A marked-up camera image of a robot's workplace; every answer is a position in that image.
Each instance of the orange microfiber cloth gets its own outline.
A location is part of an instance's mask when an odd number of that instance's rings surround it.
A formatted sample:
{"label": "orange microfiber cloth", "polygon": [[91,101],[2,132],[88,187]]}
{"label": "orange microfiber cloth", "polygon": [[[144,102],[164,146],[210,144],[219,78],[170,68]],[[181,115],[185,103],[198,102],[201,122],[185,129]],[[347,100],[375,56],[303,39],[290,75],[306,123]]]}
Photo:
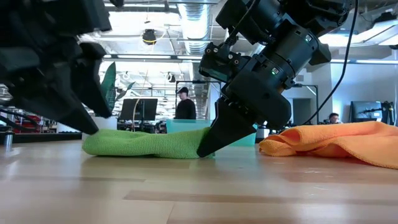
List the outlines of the orange microfiber cloth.
{"label": "orange microfiber cloth", "polygon": [[398,128],[381,122],[299,126],[260,142],[269,156],[356,157],[398,169]]}

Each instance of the desk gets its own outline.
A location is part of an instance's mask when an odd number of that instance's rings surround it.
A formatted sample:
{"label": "desk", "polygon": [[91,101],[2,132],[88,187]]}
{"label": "desk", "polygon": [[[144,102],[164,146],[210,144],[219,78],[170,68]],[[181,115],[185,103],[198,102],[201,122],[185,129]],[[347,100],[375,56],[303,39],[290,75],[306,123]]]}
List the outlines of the desk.
{"label": "desk", "polygon": [[91,157],[80,141],[15,144],[0,154],[0,223],[393,224],[397,172],[250,147],[172,160]]}

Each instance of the wooden tabletop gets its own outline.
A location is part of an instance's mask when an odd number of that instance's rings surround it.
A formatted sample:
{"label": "wooden tabletop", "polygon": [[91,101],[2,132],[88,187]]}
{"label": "wooden tabletop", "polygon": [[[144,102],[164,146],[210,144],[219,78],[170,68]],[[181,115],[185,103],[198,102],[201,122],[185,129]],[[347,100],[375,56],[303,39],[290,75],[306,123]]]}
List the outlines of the wooden tabletop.
{"label": "wooden tabletop", "polygon": [[398,170],[354,160],[91,157],[81,142],[0,149],[0,224],[396,224]]}

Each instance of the teal container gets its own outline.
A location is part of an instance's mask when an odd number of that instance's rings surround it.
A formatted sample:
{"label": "teal container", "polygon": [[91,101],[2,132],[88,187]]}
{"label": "teal container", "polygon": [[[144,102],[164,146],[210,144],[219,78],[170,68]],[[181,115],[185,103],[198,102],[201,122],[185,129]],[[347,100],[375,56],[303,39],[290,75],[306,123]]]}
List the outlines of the teal container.
{"label": "teal container", "polygon": [[[187,120],[187,119],[168,119],[166,121],[167,133],[177,133],[182,131],[194,131],[211,126],[211,120],[197,119],[197,120]],[[256,134],[251,134],[242,138],[230,146],[254,146],[256,143]]]}

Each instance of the green towel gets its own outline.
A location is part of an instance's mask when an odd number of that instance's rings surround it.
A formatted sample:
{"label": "green towel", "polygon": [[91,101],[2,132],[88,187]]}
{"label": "green towel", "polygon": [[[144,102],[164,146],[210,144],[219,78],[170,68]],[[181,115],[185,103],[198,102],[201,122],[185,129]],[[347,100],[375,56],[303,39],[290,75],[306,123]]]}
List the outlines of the green towel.
{"label": "green towel", "polygon": [[210,128],[172,134],[99,130],[88,136],[83,150],[95,156],[153,155],[171,159],[198,159],[197,149]]}

